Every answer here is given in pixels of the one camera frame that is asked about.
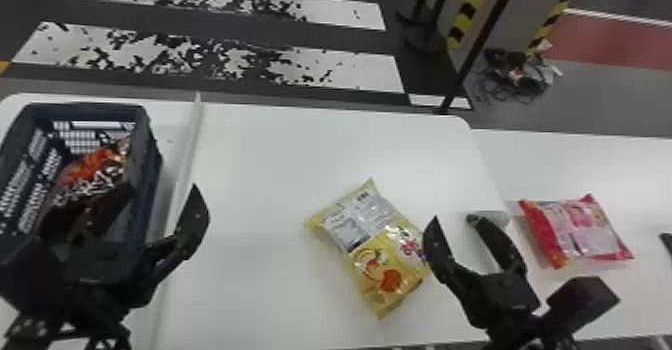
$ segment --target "plastic packaging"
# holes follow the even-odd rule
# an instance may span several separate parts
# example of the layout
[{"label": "plastic packaging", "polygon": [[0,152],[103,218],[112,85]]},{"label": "plastic packaging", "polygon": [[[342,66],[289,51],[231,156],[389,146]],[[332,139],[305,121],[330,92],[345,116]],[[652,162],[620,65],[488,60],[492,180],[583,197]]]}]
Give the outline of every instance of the plastic packaging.
[{"label": "plastic packaging", "polygon": [[520,200],[518,204],[555,269],[582,257],[607,261],[634,258],[592,195],[578,200]]},{"label": "plastic packaging", "polygon": [[336,242],[378,318],[397,307],[429,272],[422,234],[380,196],[373,180],[314,215],[306,226],[325,230]]}]

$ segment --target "white table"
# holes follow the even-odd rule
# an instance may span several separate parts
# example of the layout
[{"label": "white table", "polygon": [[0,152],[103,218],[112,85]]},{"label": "white table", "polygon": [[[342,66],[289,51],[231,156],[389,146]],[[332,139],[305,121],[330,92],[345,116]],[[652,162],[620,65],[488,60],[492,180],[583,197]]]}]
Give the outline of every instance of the white table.
[{"label": "white table", "polygon": [[[635,260],[614,266],[542,269],[524,237],[539,296],[573,275],[597,274],[621,298],[578,338],[672,333],[672,259],[658,239],[672,232],[672,140],[642,137],[474,131],[507,207],[520,198],[556,200],[593,193]],[[520,224],[511,230],[521,229]]]},{"label": "white table", "polygon": [[[0,104],[0,130],[16,113],[7,110],[27,98],[35,97]],[[146,106],[157,134],[173,117],[178,124],[188,119],[167,103]],[[172,132],[177,137],[178,129]],[[483,272],[493,264],[464,225],[467,212],[506,205],[515,213],[522,197],[595,194],[637,259],[545,269],[516,222],[508,232],[526,257],[535,290],[545,298],[573,275],[596,273],[622,302],[578,338],[672,332],[672,262],[657,238],[672,230],[671,157],[672,140],[472,132],[450,117],[207,105],[193,179],[213,220],[201,249],[165,286],[155,348],[332,349],[484,339],[432,278],[387,318],[375,319],[335,249],[304,229],[309,215],[370,176],[419,226],[438,214],[458,260]],[[153,336],[151,326],[138,323],[152,321],[156,311],[146,315],[131,320],[133,336],[143,336],[137,349]],[[4,327],[2,312],[0,319]]]},{"label": "white table", "polygon": [[460,259],[487,269],[490,260],[464,216],[503,204],[463,120],[208,105],[194,158],[212,223],[167,286],[157,349],[345,349],[483,338],[431,277],[376,319],[336,250],[302,225],[373,177],[418,226],[437,214]]}]

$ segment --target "gray floor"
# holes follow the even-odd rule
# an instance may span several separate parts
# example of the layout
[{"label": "gray floor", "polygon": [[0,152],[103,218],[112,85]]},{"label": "gray floor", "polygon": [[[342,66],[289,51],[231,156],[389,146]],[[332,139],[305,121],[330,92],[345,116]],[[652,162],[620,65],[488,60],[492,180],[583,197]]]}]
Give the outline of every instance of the gray floor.
[{"label": "gray floor", "polygon": [[532,105],[476,102],[460,116],[474,128],[672,137],[672,72],[553,63],[564,77]]},{"label": "gray floor", "polygon": [[[476,111],[454,111],[474,128],[672,137],[672,72],[554,62],[563,72],[532,105],[509,101],[475,102]],[[0,98],[18,92],[98,95],[122,98],[190,100],[193,92],[70,81],[0,78]],[[204,92],[207,102],[308,106],[352,110],[430,113],[427,108],[340,101],[287,99]]]},{"label": "gray floor", "polygon": [[[24,92],[155,99],[162,101],[191,101],[194,99],[195,95],[194,91],[148,88],[143,86],[107,85],[76,81],[0,78],[0,101],[12,94]],[[222,92],[202,92],[201,94],[203,101],[212,103],[239,103],[268,106],[296,106],[384,112],[430,113],[430,109],[422,107],[385,106],[358,102],[341,102],[336,100],[317,101],[313,99],[270,97]]]}]

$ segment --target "floor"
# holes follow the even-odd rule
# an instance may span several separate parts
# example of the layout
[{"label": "floor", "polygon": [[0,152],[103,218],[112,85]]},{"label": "floor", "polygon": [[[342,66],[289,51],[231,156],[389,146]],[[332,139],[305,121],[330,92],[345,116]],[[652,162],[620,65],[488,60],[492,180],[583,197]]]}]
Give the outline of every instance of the floor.
[{"label": "floor", "polygon": [[408,107],[454,75],[406,47],[398,0],[0,1],[10,78]]},{"label": "floor", "polygon": [[[11,61],[0,98],[188,100],[201,90],[211,102],[429,113],[412,98],[440,99],[454,69],[405,47],[397,1],[0,0],[0,22],[12,25],[0,32],[0,61]],[[478,102],[471,76],[471,101],[453,113],[476,128],[672,137],[672,0],[575,0],[567,13],[549,36],[564,76],[546,94]],[[652,338],[581,345],[660,348]]]}]

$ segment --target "food wrapper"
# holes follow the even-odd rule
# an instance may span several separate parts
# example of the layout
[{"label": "food wrapper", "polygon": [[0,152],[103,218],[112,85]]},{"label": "food wrapper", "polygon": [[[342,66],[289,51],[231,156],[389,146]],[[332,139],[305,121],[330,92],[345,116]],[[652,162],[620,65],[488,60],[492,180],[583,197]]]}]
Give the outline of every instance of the food wrapper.
[{"label": "food wrapper", "polygon": [[378,318],[397,307],[429,272],[422,234],[376,189],[373,180],[306,222],[340,248],[360,293]]},{"label": "food wrapper", "polygon": [[578,200],[520,200],[539,247],[553,268],[571,259],[630,260],[633,255],[592,195]]},{"label": "food wrapper", "polygon": [[112,221],[90,223],[108,194],[125,176],[130,139],[101,146],[66,166],[59,174],[40,218],[40,236],[49,242],[68,243],[86,233],[101,237]]}]

